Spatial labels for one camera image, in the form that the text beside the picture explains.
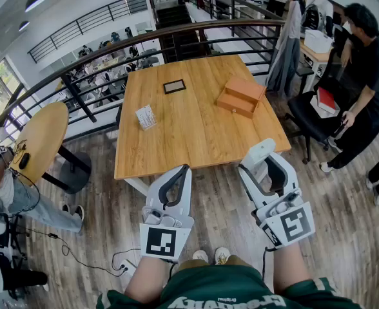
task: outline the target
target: window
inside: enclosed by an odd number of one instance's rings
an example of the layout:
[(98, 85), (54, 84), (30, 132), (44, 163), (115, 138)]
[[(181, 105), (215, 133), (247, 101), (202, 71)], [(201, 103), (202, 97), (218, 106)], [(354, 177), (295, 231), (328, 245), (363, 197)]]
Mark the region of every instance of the window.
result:
[[(23, 85), (21, 84), (21, 81), (16, 77), (15, 73), (13, 72), (12, 68), (10, 67), (9, 63), (3, 59), (0, 62), (0, 115), (5, 109), (6, 105), (9, 103), (10, 99), (12, 98), (12, 95), (14, 97), (22, 96), (26, 90), (24, 89)], [(35, 104), (35, 100), (30, 97), (26, 99), (24, 102), (21, 103), (21, 108), (29, 108), (30, 106)], [(11, 117), (15, 118), (23, 114), (23, 110), (19, 106), (16, 107), (10, 114)], [(6, 121), (6, 131), (9, 134), (12, 134), (10, 136), (11, 140), (15, 140), (17, 136), (19, 135), (19, 131), (17, 131), (16, 125), (21, 126), (28, 122), (29, 118), (31, 116), (29, 113), (25, 113), (21, 117), (19, 117), (14, 125), (8, 120)]]

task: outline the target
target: power strip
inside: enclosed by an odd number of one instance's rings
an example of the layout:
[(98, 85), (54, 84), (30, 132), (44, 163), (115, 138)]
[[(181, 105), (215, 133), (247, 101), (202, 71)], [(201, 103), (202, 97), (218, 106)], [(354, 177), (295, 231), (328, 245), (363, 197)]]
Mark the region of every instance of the power strip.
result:
[(123, 260), (121, 262), (122, 265), (125, 266), (125, 268), (128, 268), (127, 271), (125, 271), (125, 274), (128, 274), (132, 277), (132, 275), (134, 275), (137, 267), (135, 265), (133, 265), (130, 261), (128, 261), (127, 259)]

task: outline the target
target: hanging jacket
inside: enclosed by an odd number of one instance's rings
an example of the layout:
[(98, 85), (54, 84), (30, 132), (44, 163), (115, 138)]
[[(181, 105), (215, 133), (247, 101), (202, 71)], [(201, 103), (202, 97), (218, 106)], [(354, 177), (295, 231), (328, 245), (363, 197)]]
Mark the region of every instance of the hanging jacket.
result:
[(283, 90), (287, 97), (291, 96), (291, 82), (300, 60), (300, 23), (300, 5), (298, 1), (293, 1), (275, 46), (267, 77), (267, 90)]

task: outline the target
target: black table base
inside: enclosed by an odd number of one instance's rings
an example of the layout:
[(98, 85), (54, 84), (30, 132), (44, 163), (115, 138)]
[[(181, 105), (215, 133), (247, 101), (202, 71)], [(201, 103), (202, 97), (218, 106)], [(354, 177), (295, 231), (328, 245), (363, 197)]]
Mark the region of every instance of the black table base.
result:
[(61, 167), (59, 179), (48, 173), (44, 173), (42, 177), (64, 192), (75, 194), (88, 183), (91, 175), (91, 159), (86, 153), (73, 154), (63, 146), (59, 148), (58, 153), (66, 159)]

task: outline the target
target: wooden box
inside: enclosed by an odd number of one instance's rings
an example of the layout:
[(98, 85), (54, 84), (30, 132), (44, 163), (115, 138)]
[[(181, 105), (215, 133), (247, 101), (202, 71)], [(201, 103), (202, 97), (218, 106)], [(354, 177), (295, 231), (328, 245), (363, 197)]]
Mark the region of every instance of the wooden box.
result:
[(266, 88), (242, 78), (232, 77), (217, 99), (217, 106), (252, 119)]

